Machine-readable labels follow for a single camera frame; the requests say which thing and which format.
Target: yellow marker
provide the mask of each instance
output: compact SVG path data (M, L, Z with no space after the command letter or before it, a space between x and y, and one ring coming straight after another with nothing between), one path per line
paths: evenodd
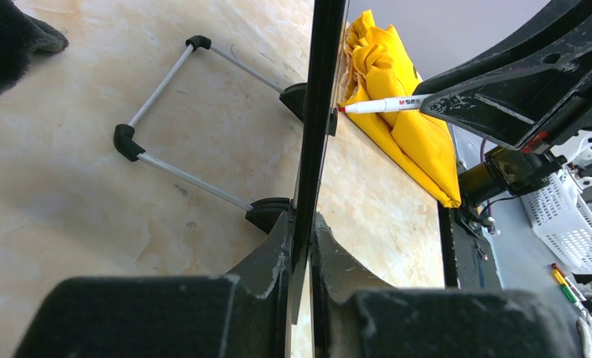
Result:
M553 269L553 276L560 285L568 286L566 280L561 276L561 273L557 269Z

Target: dark gray towel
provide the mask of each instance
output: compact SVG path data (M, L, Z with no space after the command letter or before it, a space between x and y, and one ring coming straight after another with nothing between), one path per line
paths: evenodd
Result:
M0 0L0 93L26 73L35 51L56 53L67 46L59 31L25 15L11 0Z

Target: yellow cloth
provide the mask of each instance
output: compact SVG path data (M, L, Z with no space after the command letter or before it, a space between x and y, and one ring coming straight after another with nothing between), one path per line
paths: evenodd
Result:
M393 26L365 11L346 33L348 82L340 103L411 95L421 82ZM456 153L445 122L418 110L349 114L390 158L445 207L461 205Z

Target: beige table surface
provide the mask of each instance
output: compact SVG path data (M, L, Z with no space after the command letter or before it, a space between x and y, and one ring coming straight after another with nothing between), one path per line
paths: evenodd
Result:
M312 0L18 0L70 47L36 56L0 96L0 357L40 301L82 275L226 272L264 239L244 212L112 145L204 34L281 86L306 78ZM302 124L277 94L198 51L137 128L157 157L247 201L291 197ZM353 123L330 138L319 210L338 241L395 286L442 287L436 202ZM310 356L309 288L293 332Z

